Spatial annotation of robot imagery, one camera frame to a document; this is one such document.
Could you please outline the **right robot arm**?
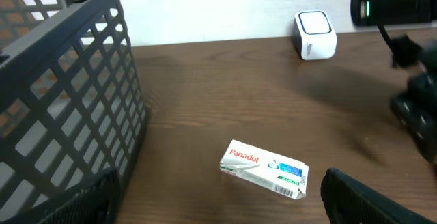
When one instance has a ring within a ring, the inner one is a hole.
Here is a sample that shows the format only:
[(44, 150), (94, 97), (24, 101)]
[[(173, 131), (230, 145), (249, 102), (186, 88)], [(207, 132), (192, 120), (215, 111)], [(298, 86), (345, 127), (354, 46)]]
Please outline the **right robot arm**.
[(410, 74), (404, 92), (390, 100), (390, 108), (406, 127), (421, 156), (436, 164), (436, 43), (421, 46), (407, 35), (392, 38), (387, 25), (431, 23), (436, 0), (351, 0), (352, 22), (376, 26), (392, 52), (392, 67)]

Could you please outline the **white Panadol box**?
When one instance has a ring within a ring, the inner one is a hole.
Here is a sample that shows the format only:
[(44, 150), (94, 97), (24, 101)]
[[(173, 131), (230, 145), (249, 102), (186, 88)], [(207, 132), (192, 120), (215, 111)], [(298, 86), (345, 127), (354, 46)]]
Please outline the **white Panadol box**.
[(229, 144), (219, 168), (291, 199), (307, 195), (308, 165), (237, 140)]

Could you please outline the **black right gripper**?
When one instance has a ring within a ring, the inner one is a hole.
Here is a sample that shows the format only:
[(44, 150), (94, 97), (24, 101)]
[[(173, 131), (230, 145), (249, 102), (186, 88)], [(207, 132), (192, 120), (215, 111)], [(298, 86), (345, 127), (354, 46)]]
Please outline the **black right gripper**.
[(406, 127), (421, 156), (436, 164), (436, 42), (426, 47), (407, 35), (390, 40), (394, 68), (410, 75), (404, 92), (390, 100), (390, 108)]

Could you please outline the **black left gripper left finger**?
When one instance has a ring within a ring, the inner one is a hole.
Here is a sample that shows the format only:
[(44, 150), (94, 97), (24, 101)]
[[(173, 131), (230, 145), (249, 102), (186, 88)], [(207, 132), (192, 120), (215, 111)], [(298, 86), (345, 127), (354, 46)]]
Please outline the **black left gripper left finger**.
[(114, 223), (120, 197), (117, 171), (105, 169), (37, 206), (32, 222)]

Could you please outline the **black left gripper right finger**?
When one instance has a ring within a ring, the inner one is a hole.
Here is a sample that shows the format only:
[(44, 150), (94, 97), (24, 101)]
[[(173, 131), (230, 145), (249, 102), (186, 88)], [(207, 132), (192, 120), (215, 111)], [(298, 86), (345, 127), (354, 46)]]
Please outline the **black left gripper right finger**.
[(332, 224), (436, 224), (335, 168), (326, 171), (320, 193)]

